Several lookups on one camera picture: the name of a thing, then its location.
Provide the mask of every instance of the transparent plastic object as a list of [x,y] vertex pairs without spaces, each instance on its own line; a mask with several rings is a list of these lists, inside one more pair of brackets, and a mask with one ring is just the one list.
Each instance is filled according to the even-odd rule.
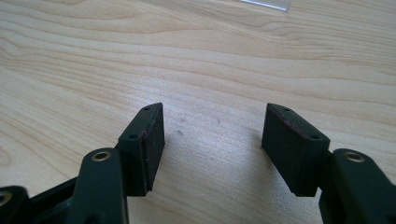
[[291,0],[241,0],[242,2],[288,11]]

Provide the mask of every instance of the clear plastic piece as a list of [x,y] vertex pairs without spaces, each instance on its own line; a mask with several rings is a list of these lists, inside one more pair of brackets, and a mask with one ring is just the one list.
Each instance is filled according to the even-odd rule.
[[263,7],[271,7],[285,12],[288,11],[291,3],[291,0],[241,0],[241,1]]

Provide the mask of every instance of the wooden table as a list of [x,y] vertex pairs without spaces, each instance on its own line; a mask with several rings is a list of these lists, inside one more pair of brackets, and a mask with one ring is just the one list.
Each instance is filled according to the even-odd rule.
[[321,223],[261,149],[266,104],[293,108],[396,183],[396,2],[0,3],[0,185],[36,195],[164,104],[154,191],[131,223]]

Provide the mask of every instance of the table surface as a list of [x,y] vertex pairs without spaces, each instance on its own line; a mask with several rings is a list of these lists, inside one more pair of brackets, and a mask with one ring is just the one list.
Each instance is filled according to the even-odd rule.
[[396,1],[0,3],[0,185],[31,196],[162,102],[166,145],[131,223],[321,223],[261,149],[267,103],[396,183]]

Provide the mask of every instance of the metal screw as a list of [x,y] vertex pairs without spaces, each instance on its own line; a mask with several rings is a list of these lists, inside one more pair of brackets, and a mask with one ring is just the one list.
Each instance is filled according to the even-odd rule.
[[98,152],[98,153],[94,154],[94,155],[92,156],[92,160],[93,160],[93,161],[105,161],[105,160],[107,160],[108,158],[110,158],[110,156],[111,156],[111,153],[110,153],[110,152],[108,152],[108,151],[102,151],[102,152]]
[[346,156],[346,158],[349,159],[350,161],[364,162],[363,156],[355,152],[345,152],[344,156]]
[[0,191],[0,207],[8,203],[12,198],[12,193],[9,191]]

